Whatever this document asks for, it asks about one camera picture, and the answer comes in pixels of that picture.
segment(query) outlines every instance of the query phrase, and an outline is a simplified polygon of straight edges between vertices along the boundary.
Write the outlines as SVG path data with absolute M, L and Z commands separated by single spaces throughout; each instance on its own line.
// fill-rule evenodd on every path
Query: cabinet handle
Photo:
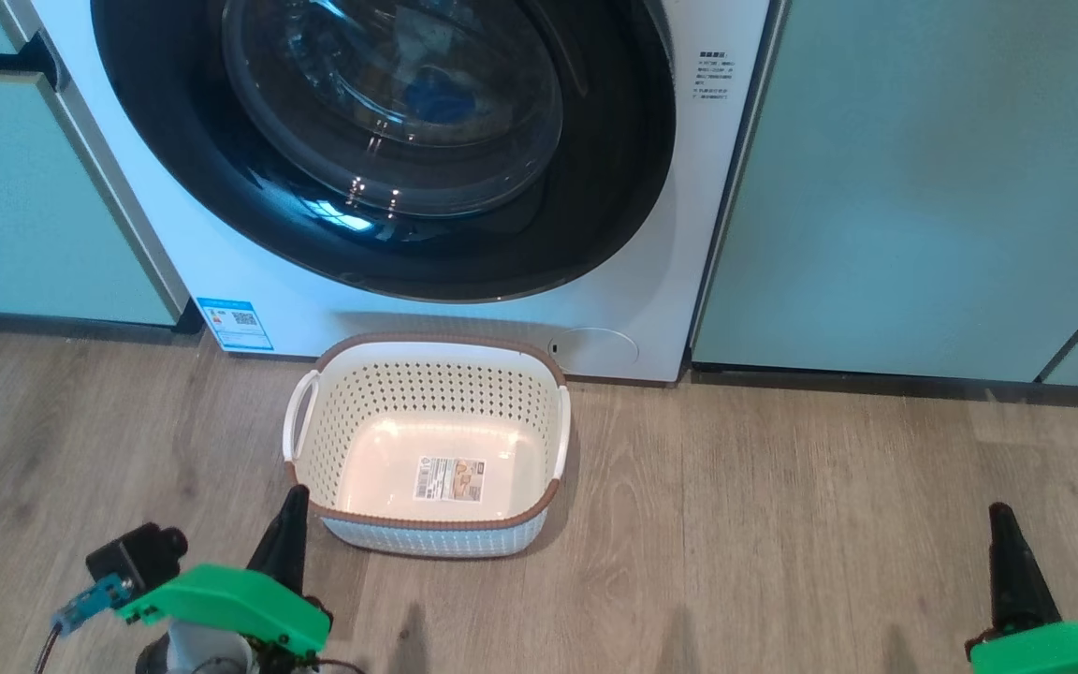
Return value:
M 60 65 L 57 64 L 53 51 L 49 50 L 46 40 L 39 32 L 33 35 L 32 39 L 29 39 L 17 54 L 0 54 L 0 75 L 33 73 L 44 75 L 44 80 L 47 80 L 47 84 L 54 91 L 64 88 Z

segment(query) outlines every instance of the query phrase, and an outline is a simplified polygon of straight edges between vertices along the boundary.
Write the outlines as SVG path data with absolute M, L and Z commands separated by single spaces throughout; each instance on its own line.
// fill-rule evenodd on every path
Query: blue connector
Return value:
M 95 615 L 108 608 L 127 606 L 132 589 L 132 581 L 121 579 L 116 573 L 102 576 L 101 580 L 53 614 L 53 628 L 59 628 L 60 635 L 69 636 Z

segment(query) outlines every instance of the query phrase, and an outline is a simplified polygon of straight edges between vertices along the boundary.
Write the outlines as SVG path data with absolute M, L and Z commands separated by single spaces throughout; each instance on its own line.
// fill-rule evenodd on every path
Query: wooden floor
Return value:
M 243 564 L 287 490 L 300 362 L 209 340 L 0 333 L 0 671 L 29 671 L 87 551 L 144 521 Z M 1078 409 L 573 385 L 564 490 L 535 548 L 444 563 L 312 522 L 329 656 L 369 673 L 963 673 L 989 624 L 993 500 L 1078 619 Z M 102 617 L 56 674 L 132 671 L 156 628 Z

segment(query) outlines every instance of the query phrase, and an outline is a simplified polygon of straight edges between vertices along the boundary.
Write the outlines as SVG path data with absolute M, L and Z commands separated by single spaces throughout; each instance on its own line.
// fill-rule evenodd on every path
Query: white perforated basket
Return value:
M 359 336 L 323 354 L 296 385 L 282 452 L 291 479 L 310 487 L 312 508 L 344 541 L 500 556 L 539 535 L 570 426 L 564 375 L 542 352 Z

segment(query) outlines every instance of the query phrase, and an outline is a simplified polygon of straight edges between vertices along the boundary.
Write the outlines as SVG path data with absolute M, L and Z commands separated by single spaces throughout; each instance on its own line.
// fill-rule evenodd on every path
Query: green 3d-printed part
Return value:
M 977 644 L 976 674 L 1078 674 L 1078 622 L 1054 622 Z
M 116 610 L 153 624 L 164 618 L 279 644 L 298 657 L 322 652 L 330 619 L 264 573 L 201 564 Z

